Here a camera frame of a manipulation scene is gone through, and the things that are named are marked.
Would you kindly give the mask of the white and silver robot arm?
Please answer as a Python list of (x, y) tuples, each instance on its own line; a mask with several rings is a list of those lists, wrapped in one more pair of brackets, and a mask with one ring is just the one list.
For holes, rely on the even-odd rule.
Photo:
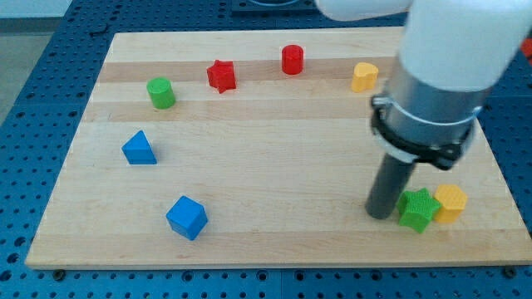
[(417, 163), (448, 170), (468, 150), (475, 118), (531, 28), (530, 0), (318, 1), (341, 22), (404, 12), (383, 91), (372, 98), (372, 133), (385, 170)]

